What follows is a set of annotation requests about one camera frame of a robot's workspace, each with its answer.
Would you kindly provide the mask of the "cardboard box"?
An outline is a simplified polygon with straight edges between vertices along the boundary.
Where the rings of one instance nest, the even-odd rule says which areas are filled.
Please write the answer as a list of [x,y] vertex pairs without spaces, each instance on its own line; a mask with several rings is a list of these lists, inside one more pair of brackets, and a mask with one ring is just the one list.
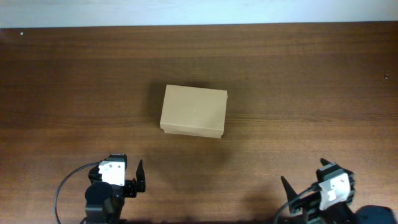
[[160,128],[167,134],[220,139],[227,99],[226,90],[167,85]]

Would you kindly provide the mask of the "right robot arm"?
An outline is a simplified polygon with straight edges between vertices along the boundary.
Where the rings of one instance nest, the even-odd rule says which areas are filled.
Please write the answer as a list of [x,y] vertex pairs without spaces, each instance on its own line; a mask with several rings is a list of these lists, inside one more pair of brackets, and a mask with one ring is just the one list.
[[353,212],[349,206],[356,193],[354,173],[324,158],[320,162],[322,168],[316,171],[317,181],[299,194],[281,177],[287,202],[276,212],[273,224],[397,223],[388,207],[365,205]]

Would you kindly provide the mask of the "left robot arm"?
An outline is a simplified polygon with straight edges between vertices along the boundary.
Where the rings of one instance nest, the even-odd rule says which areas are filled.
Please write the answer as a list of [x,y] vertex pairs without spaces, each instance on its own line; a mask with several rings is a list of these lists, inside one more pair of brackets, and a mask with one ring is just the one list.
[[121,218],[127,198],[146,191],[143,161],[140,160],[133,179],[126,178],[127,155],[110,154],[89,171],[91,185],[85,192],[87,223],[126,223]]

